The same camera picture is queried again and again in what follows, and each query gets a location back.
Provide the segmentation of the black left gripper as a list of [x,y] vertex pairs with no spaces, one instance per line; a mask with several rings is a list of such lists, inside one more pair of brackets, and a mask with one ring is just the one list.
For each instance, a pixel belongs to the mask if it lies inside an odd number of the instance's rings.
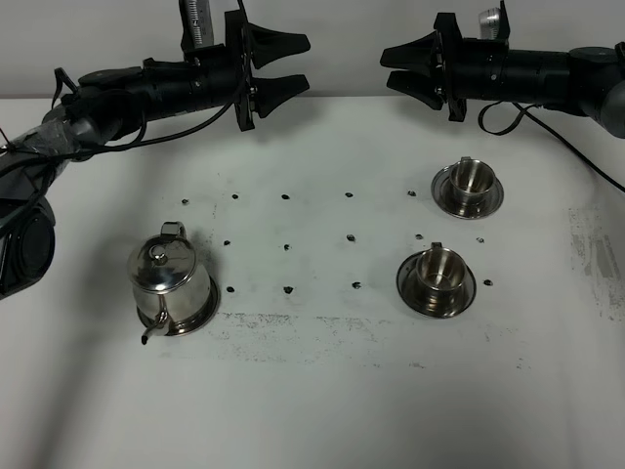
[[[225,12],[226,39],[224,44],[209,42],[209,22],[204,24],[202,35],[194,37],[195,61],[202,70],[202,97],[208,107],[230,105],[235,111],[241,131],[255,128],[250,98],[251,57],[255,68],[274,61],[306,53],[311,43],[306,34],[287,33],[251,25],[243,9]],[[290,99],[308,91],[310,83],[304,74],[279,78],[253,78],[255,111],[267,117]]]

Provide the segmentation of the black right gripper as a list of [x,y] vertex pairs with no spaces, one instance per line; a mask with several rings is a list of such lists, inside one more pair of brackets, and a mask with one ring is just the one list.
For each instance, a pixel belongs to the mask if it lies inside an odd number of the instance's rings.
[[[467,99],[460,96],[461,64],[484,68],[480,62],[505,53],[508,50],[508,40],[464,38],[454,13],[438,13],[434,28],[434,32],[420,39],[385,49],[380,65],[386,68],[436,68],[438,47],[449,120],[463,121],[467,111]],[[387,87],[417,99],[433,110],[442,109],[442,97],[437,93],[434,81],[427,76],[412,71],[392,71]]]

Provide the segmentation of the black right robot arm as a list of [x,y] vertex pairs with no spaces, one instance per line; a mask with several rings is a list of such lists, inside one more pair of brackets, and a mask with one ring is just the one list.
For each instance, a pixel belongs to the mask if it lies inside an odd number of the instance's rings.
[[386,49],[387,85],[449,118],[464,120],[469,100],[535,105],[590,117],[624,136],[624,45],[568,52],[515,50],[505,5],[479,15],[479,37],[462,35],[452,13],[437,14],[434,30]]

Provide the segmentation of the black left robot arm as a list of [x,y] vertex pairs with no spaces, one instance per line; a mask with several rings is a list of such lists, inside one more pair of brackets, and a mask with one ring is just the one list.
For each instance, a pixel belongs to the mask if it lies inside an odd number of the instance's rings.
[[72,81],[61,67],[50,110],[40,125],[1,147],[1,296],[38,282],[50,268],[56,245],[55,216],[46,194],[70,161],[82,162],[171,142],[215,122],[210,117],[185,131],[147,139],[149,122],[205,109],[222,116],[234,109],[241,131],[255,116],[309,90],[303,74],[257,78],[274,61],[306,53],[299,33],[263,28],[244,7],[225,13],[226,39],[214,41],[206,1],[179,4],[183,59],[146,59],[140,66],[94,71]]

